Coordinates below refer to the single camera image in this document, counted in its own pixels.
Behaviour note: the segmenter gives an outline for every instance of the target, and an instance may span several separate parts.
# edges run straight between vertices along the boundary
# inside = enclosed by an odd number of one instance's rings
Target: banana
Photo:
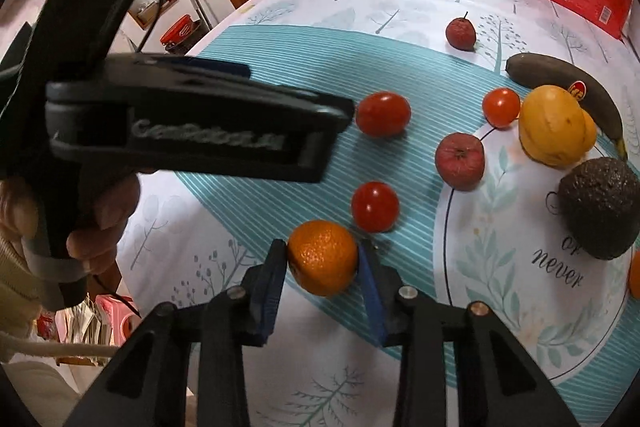
[[[626,161],[622,118],[607,90],[580,68],[559,58],[536,53],[519,53],[507,60],[507,74],[516,84],[530,89],[552,84],[569,91],[602,132],[615,144],[618,156]]]

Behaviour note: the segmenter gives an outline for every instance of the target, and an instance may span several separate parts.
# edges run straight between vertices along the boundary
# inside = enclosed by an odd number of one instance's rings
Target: red tomato
[[[358,104],[356,110],[356,124],[364,134],[374,138],[401,133],[409,120],[409,102],[394,92],[380,91],[370,94]]]
[[[499,87],[484,96],[482,112],[494,127],[507,127],[520,113],[520,97],[513,89]]]
[[[386,232],[398,219],[400,201],[394,190],[382,182],[361,185],[351,198],[351,215],[365,232]]]

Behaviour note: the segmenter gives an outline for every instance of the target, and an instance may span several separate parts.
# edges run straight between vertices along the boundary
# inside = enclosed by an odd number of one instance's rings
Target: dark avocado
[[[560,180],[560,211],[569,232],[598,259],[615,259],[640,232],[640,180],[616,158],[596,158]]]

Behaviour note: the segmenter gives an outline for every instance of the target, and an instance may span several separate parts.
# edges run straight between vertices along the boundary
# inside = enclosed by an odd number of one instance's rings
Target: red lid
[[[171,26],[166,33],[160,38],[160,43],[165,46],[167,44],[180,44],[186,39],[193,29],[193,20],[190,15],[183,15],[177,23]]]

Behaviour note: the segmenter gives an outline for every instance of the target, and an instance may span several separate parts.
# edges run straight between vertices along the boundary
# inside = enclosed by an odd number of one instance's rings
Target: apple
[[[473,190],[484,175],[484,146],[472,134],[455,132],[436,149],[438,174],[455,190]]]
[[[476,44],[476,29],[471,21],[466,18],[467,14],[468,12],[465,13],[464,17],[453,19],[447,25],[445,36],[447,37],[447,42],[457,50],[472,52]]]

